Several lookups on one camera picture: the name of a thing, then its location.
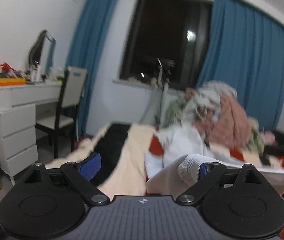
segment pink blanket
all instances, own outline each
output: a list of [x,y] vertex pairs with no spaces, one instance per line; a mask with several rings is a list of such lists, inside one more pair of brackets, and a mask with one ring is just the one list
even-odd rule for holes
[[246,112],[236,99],[220,95],[221,114],[216,123],[211,120],[193,122],[200,134],[206,134],[209,142],[232,148],[243,148],[248,143],[252,126]]

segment clothes pile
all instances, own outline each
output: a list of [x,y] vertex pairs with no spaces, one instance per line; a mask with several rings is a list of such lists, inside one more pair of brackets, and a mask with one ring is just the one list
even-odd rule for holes
[[248,148],[262,155],[264,142],[257,121],[248,118],[228,84],[210,81],[197,90],[187,88],[185,96],[170,103],[166,124],[191,123],[206,142],[228,148]]

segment white drawer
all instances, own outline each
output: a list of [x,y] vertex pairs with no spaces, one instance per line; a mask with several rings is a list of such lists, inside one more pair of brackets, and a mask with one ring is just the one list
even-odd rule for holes
[[15,176],[37,160],[37,146],[33,145],[7,160],[8,173],[10,176]]
[[35,105],[14,107],[11,111],[1,112],[2,136],[35,125]]
[[36,144],[35,138],[34,126],[3,138],[3,149],[6,159]]
[[11,90],[12,106],[36,103],[38,101],[56,99],[60,96],[60,87],[29,86]]

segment window frame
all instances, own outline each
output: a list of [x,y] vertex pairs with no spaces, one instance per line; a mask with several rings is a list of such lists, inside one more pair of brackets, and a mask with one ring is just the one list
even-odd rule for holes
[[[125,80],[127,81],[129,77],[132,76],[132,73],[130,72],[130,67],[132,64],[132,58],[133,58],[133,52],[135,49],[135,44],[136,44],[136,39],[137,39],[137,35],[138,35],[138,31],[139,31],[139,27],[141,25],[141,18],[142,18],[142,13],[143,13],[143,8],[144,8],[144,4],[145,4],[146,0],[137,0],[136,2],[136,6],[134,9],[134,13],[132,15],[131,18],[131,24],[130,24],[130,31],[129,31],[129,35],[127,36],[126,39],[126,47],[125,47],[125,52],[123,54],[123,61],[122,61],[122,65],[119,71],[119,79],[120,80]],[[190,2],[198,2],[198,3],[206,3],[211,5],[213,4],[212,0],[186,0],[186,1],[190,1]],[[186,41],[183,42],[182,46],[181,46],[181,54],[185,52],[185,48],[186,48]],[[170,88],[173,88],[175,90],[185,90],[186,87],[188,87],[185,84],[181,84],[179,82],[170,82],[169,84]]]

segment window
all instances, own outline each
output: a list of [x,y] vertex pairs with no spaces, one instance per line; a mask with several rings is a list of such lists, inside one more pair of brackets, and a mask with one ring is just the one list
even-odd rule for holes
[[198,0],[139,0],[120,78],[151,83],[158,60],[174,61],[170,87],[194,87],[208,48],[211,4]]

